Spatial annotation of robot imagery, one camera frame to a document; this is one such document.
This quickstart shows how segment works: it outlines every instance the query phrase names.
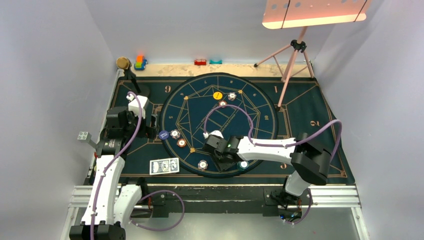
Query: red object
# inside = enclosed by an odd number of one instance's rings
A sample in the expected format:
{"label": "red object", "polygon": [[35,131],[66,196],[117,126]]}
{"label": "red object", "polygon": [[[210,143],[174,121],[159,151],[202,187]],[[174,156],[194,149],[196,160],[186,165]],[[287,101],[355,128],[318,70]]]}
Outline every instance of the red object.
{"label": "red object", "polygon": [[206,65],[207,61],[206,59],[196,59],[194,60],[194,65],[201,66]]}
{"label": "red object", "polygon": [[148,209],[149,210],[152,210],[151,204],[152,204],[152,197],[149,197],[148,198],[148,203],[147,203],[147,206],[148,206]]}
{"label": "red object", "polygon": [[138,55],[137,58],[135,59],[136,63],[142,63],[144,60],[144,56],[143,55]]}

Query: circular board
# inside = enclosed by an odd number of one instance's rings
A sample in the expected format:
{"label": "circular board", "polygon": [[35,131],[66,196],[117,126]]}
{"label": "circular board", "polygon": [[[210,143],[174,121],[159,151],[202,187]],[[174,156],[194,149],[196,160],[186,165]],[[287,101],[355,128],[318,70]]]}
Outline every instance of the circular board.
{"label": "circular board", "polygon": [[[235,99],[229,94],[235,93]],[[208,112],[217,107],[219,102],[236,105],[244,109],[252,118],[253,138],[275,139],[278,133],[277,113],[272,101],[251,82],[227,73],[208,73],[183,82],[163,104],[160,128],[171,132],[178,130],[180,136],[163,140],[163,145],[172,157],[179,158],[181,166],[188,171],[210,178],[229,178],[247,173],[261,163],[260,160],[249,161],[249,167],[240,171],[237,165],[219,172],[209,154],[202,150],[205,139],[203,126]],[[219,130],[224,139],[230,136],[247,136],[249,121],[237,109],[224,107],[213,112],[207,121],[208,133]],[[178,146],[184,139],[186,145]],[[207,161],[207,169],[200,170],[199,161]]]}

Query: white poker chip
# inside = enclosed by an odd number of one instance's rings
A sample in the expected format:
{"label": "white poker chip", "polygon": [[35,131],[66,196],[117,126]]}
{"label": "white poker chip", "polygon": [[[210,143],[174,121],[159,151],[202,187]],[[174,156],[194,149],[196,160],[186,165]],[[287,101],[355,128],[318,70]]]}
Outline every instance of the white poker chip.
{"label": "white poker chip", "polygon": [[178,139],[179,137],[180,137],[180,132],[178,131],[178,130],[172,130],[171,131],[171,137],[173,138],[173,139]]}
{"label": "white poker chip", "polygon": [[247,161],[240,162],[240,167],[247,168],[249,166],[249,163]]}
{"label": "white poker chip", "polygon": [[228,94],[228,100],[230,101],[234,101],[236,99],[236,93],[235,92],[231,92],[230,94]]}
{"label": "white poker chip", "polygon": [[197,164],[197,167],[199,168],[199,170],[205,171],[208,168],[208,162],[205,160],[201,160]]}

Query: printed number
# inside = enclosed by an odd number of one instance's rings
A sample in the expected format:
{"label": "printed number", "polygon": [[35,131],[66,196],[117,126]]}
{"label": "printed number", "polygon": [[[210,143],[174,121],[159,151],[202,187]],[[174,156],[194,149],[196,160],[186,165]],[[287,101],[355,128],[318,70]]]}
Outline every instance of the printed number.
{"label": "printed number", "polygon": [[319,121],[310,121],[310,125],[311,126],[319,126],[320,122]]}

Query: tripod leg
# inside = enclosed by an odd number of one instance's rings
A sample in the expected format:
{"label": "tripod leg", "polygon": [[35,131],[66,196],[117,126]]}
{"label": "tripod leg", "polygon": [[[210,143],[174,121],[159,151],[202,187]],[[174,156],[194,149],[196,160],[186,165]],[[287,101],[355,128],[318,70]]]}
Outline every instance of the tripod leg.
{"label": "tripod leg", "polygon": [[314,71],[312,70],[312,65],[311,65],[311,62],[309,61],[309,57],[308,57],[308,54],[306,53],[306,50],[303,51],[303,55],[306,60],[306,65],[307,65],[307,69],[309,70],[310,77],[315,78]]}
{"label": "tripod leg", "polygon": [[283,75],[283,71],[281,70],[281,67],[280,67],[280,65],[278,64],[278,61],[277,61],[276,56],[273,56],[273,58],[274,58],[274,60],[275,60],[275,64],[277,64],[277,68],[278,68],[278,70],[279,70],[279,72],[281,73],[281,76],[282,76],[282,75]]}
{"label": "tripod leg", "polygon": [[135,78],[131,78],[130,80],[131,80],[132,85],[134,85],[135,90],[137,91],[137,94],[140,94],[142,91],[140,90],[140,87],[137,84],[136,79]]}
{"label": "tripod leg", "polygon": [[295,50],[293,52],[293,61],[291,61],[290,65],[287,66],[287,76],[285,77],[284,86],[282,87],[281,95],[278,100],[278,107],[281,108],[281,103],[283,102],[284,94],[286,93],[287,85],[289,84],[290,75],[292,74],[293,66],[295,65],[295,59],[298,56],[298,51]]}
{"label": "tripod leg", "polygon": [[285,45],[285,46],[284,46],[283,48],[281,48],[280,50],[278,50],[278,51],[274,52],[273,54],[271,54],[271,55],[267,56],[264,60],[262,60],[262,61],[260,61],[260,62],[258,62],[258,63],[255,63],[253,66],[256,68],[256,67],[257,67],[257,66],[259,66],[260,64],[264,63],[266,60],[268,60],[268,59],[270,59],[270,58],[274,57],[275,55],[277,55],[277,54],[281,53],[282,51],[284,51],[284,50],[286,50],[286,49],[290,48],[290,46],[291,46],[290,44]]}
{"label": "tripod leg", "polygon": [[292,65],[292,62],[294,63],[295,62],[295,60],[296,60],[296,58],[293,58],[293,56],[295,55],[295,52],[297,52],[296,50],[294,50],[293,51],[293,53],[291,54],[291,56],[290,56],[290,60],[288,60],[288,63],[287,63],[287,67],[285,68],[285,70],[284,70],[284,74],[282,75],[282,78],[281,78],[281,81],[285,81],[285,79],[287,78],[287,73],[288,73],[288,71],[289,71],[289,68],[290,68],[290,65]]}

